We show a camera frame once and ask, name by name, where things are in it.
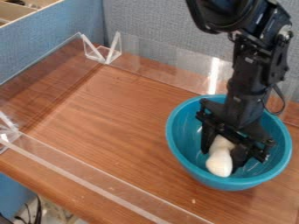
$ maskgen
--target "blue bowl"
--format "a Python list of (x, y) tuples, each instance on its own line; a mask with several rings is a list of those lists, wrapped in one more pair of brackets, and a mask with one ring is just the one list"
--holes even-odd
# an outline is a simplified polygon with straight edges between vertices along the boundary
[(240, 191), (272, 179), (286, 168), (292, 156), (292, 141), (287, 128), (276, 116), (264, 112), (262, 125), (276, 141), (268, 160), (260, 164), (251, 158), (244, 167), (228, 177), (220, 178), (206, 168), (208, 155), (202, 154), (202, 122), (195, 118), (202, 105), (199, 100), (208, 98), (224, 102), (224, 95), (204, 95), (186, 101), (171, 113), (166, 125), (166, 137), (172, 154), (187, 172), (206, 186), (223, 191)]

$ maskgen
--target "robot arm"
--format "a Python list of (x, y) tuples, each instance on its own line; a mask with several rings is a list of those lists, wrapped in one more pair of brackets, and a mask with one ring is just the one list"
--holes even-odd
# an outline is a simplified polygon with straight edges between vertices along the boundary
[(272, 89), (283, 98), (276, 83), (288, 71), (291, 17), (276, 0), (186, 1), (198, 27), (211, 34), (226, 32), (235, 43), (226, 102), (203, 100), (196, 115), (203, 153), (210, 152), (216, 135), (226, 137), (236, 145), (230, 153), (235, 171), (252, 157), (264, 162), (275, 145), (260, 117)]

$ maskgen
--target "wooden table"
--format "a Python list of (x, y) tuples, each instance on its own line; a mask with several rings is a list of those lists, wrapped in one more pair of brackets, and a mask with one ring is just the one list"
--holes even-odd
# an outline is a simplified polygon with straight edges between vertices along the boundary
[[(167, 117), (195, 93), (99, 65), (73, 42), (4, 84), (0, 95), (24, 133), (206, 220), (299, 223), (296, 126), (287, 126), (294, 157), (283, 174), (254, 189), (220, 192), (188, 176), (164, 139)], [(89, 223), (151, 223), (12, 150), (0, 156), (0, 171)]]

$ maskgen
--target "blue fabric wall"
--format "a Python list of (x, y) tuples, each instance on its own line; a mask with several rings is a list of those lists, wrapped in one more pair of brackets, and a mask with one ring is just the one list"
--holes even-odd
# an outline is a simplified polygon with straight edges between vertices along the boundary
[(76, 32), (103, 44), (101, 0), (64, 0), (0, 28), (0, 84)]
[(0, 213), (5, 218), (13, 219), (19, 209), (33, 196), (32, 192), (0, 173)]

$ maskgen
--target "bowl rim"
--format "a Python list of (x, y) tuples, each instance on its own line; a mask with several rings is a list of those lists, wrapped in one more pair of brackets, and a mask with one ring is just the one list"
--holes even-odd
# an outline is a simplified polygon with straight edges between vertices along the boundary
[(175, 142), (174, 142), (174, 119), (178, 115), (178, 113), (182, 111), (182, 109), (190, 105), (194, 102), (198, 102), (199, 99), (202, 98), (210, 98), (210, 99), (215, 99), (215, 98), (226, 98), (224, 94), (214, 94), (214, 95), (200, 95), (196, 97), (192, 97), (190, 100), (184, 101), (172, 111), (168, 119), (167, 119), (167, 123), (166, 123), (166, 140), (168, 143), (168, 147), (172, 151), (172, 154), (175, 155), (176, 159), (179, 160), (179, 162), (182, 163), (182, 165), (186, 167), (186, 169), (188, 170), (188, 172), (195, 173), (196, 175), (202, 176), (203, 178), (208, 179), (210, 181), (214, 182), (219, 182), (222, 184), (228, 184), (228, 185), (235, 185), (235, 186), (243, 186), (243, 185), (258, 185), (262, 182), (268, 181), (270, 179), (272, 179), (287, 167), (288, 162), (291, 160), (291, 156), (292, 156), (292, 138), (290, 135), (290, 132), (287, 130), (286, 125), (283, 124), (283, 122), (280, 121), (280, 119), (271, 115), (267, 111), (264, 113), (267, 113), (267, 115), (270, 116), (270, 118), (272, 119), (272, 121), (275, 122), (275, 124), (279, 126), (279, 129), (283, 131), (283, 137), (284, 137), (284, 155), (283, 158), (280, 159), (279, 163), (276, 164), (276, 166), (274, 167), (274, 169), (271, 169), (270, 171), (264, 172), (263, 174), (251, 177), (251, 178), (222, 178), (215, 176), (212, 173), (204, 171), (202, 168), (199, 168), (194, 163), (190, 162), (190, 160), (184, 157), (184, 155), (180, 153)]

